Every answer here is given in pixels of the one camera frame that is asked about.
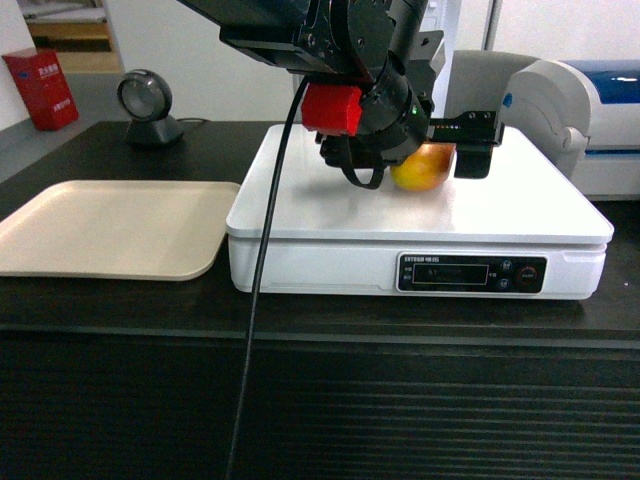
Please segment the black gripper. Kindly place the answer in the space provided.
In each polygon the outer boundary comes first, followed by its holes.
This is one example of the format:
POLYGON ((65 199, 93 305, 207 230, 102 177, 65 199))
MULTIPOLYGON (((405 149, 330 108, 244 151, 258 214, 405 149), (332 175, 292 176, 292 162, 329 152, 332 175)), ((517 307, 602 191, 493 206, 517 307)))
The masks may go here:
POLYGON ((345 175, 370 169, 382 175, 401 165, 423 142, 456 147, 454 177, 484 179, 504 127, 494 110, 467 110, 433 118, 433 87, 444 64, 444 32, 419 32, 408 59, 390 57, 374 86, 361 96, 362 116, 355 136, 320 135, 325 163, 345 175))

